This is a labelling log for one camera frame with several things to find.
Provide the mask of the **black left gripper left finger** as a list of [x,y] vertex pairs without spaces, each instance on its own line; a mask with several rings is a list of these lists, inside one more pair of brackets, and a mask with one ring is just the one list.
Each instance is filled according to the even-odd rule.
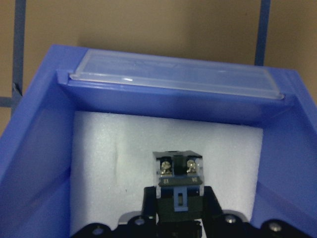
[[125,213],[118,220],[119,225],[145,225],[146,223],[152,225],[157,223],[157,196],[154,186],[144,188],[141,211]]

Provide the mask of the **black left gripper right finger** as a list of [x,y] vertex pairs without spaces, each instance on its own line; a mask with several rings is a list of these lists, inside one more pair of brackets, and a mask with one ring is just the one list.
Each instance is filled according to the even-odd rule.
[[204,187],[202,221],[204,225],[215,224],[216,221],[229,225],[248,222],[247,217],[234,210],[223,210],[210,186]]

